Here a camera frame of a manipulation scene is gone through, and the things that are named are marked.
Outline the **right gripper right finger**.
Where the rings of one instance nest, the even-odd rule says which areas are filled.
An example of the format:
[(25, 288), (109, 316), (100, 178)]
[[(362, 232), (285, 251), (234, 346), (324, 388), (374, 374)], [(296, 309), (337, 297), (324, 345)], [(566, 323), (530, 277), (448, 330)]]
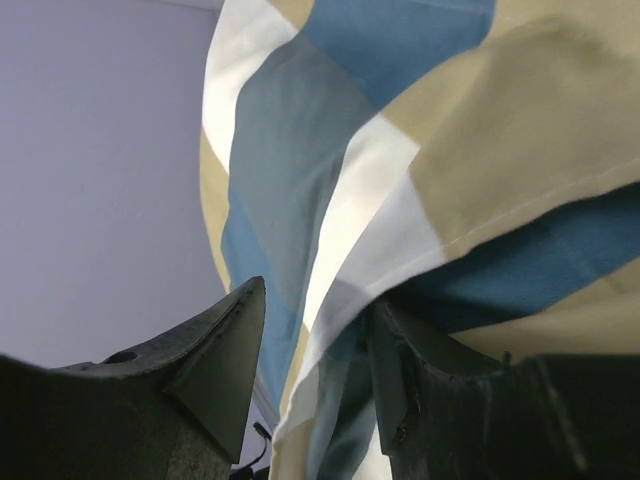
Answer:
[(396, 479), (635, 479), (639, 359), (491, 359), (379, 300), (367, 343)]

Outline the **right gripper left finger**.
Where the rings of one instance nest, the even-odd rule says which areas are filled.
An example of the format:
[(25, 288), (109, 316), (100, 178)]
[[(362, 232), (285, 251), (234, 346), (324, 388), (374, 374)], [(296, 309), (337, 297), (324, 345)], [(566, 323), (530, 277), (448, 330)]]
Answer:
[(265, 317), (254, 277), (100, 363), (1, 360), (5, 479), (225, 479), (239, 461)]

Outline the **blue beige patchwork pillowcase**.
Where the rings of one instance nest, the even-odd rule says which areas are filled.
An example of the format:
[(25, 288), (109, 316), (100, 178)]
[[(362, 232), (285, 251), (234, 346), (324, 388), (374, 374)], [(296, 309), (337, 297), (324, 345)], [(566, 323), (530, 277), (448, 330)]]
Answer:
[(396, 479), (367, 310), (491, 359), (639, 359), (635, 1), (226, 1), (200, 191), (259, 276), (273, 479)]

